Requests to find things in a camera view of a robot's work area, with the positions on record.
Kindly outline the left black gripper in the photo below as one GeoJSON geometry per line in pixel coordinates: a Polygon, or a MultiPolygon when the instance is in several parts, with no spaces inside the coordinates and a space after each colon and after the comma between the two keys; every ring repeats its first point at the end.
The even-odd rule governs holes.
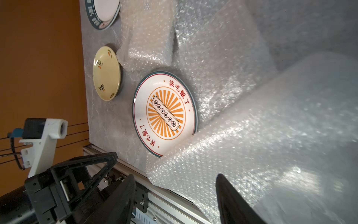
{"type": "Polygon", "coordinates": [[[84,224],[98,208],[98,185],[117,163],[115,152],[59,163],[1,196],[2,224],[84,224]],[[103,163],[94,176],[87,167],[103,163]]]}

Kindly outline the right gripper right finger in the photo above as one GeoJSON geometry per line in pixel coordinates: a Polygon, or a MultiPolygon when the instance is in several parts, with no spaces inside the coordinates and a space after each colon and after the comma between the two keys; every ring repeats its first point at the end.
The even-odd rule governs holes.
{"type": "Polygon", "coordinates": [[[216,177],[215,188],[222,224],[265,224],[223,174],[216,177]]]}

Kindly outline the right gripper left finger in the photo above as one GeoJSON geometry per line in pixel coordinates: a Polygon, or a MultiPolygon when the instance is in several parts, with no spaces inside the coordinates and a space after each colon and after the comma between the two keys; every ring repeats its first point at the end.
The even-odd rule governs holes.
{"type": "Polygon", "coordinates": [[[129,175],[85,221],[86,224],[129,224],[133,211],[136,182],[129,175]]]}

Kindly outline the bubble pink plate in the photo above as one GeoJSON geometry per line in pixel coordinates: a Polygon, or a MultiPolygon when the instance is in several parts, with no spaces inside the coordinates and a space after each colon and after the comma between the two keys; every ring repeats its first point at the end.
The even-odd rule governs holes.
{"type": "Polygon", "coordinates": [[[223,174],[268,224],[358,221],[358,60],[307,56],[152,162],[153,185],[220,222],[223,174]]]}

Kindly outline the white orange sunburst plate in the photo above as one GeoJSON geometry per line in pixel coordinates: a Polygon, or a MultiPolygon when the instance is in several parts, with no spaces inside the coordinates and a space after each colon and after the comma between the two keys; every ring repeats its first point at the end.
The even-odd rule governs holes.
{"type": "Polygon", "coordinates": [[[145,76],[137,86],[132,119],[143,146],[162,157],[198,130],[194,98],[185,83],[166,71],[145,76]]]}

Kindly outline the cream dinner plate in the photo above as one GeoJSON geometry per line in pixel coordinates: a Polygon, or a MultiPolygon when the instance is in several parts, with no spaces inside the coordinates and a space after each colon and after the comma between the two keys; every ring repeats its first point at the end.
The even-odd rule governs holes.
{"type": "Polygon", "coordinates": [[[121,84],[121,68],[113,49],[103,46],[97,51],[92,76],[98,96],[104,101],[113,100],[121,84]]]}

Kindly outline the bubble white blue plate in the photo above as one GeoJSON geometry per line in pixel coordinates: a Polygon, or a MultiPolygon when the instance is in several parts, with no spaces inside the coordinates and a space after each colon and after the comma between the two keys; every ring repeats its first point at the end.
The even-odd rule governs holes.
{"type": "Polygon", "coordinates": [[[91,25],[97,30],[110,27],[120,14],[120,0],[85,0],[85,9],[91,25]]]}

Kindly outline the bubble item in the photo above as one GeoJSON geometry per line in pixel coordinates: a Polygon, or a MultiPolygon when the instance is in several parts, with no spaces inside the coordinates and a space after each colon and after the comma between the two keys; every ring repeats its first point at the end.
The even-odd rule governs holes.
{"type": "Polygon", "coordinates": [[[175,34],[200,127],[278,73],[244,1],[178,1],[175,34]]]}

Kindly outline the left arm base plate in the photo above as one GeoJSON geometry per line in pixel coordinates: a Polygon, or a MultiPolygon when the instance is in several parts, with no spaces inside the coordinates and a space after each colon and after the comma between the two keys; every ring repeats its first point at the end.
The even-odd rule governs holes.
{"type": "MultiPolygon", "coordinates": [[[[116,169],[112,169],[105,177],[105,180],[108,182],[108,185],[111,185],[117,181],[123,182],[127,178],[127,175],[121,173],[116,169]]],[[[135,197],[134,197],[134,206],[137,210],[140,210],[143,213],[147,213],[149,207],[149,190],[137,182],[135,188],[135,197]]]]}

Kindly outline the aluminium front rail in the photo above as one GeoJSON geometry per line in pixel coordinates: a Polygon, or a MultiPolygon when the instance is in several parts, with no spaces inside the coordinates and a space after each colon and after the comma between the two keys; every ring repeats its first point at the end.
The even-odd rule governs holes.
{"type": "Polygon", "coordinates": [[[133,209],[132,224],[209,224],[210,221],[190,201],[178,194],[150,183],[145,172],[117,159],[111,172],[100,182],[100,190],[115,180],[133,175],[144,195],[133,209]]]}

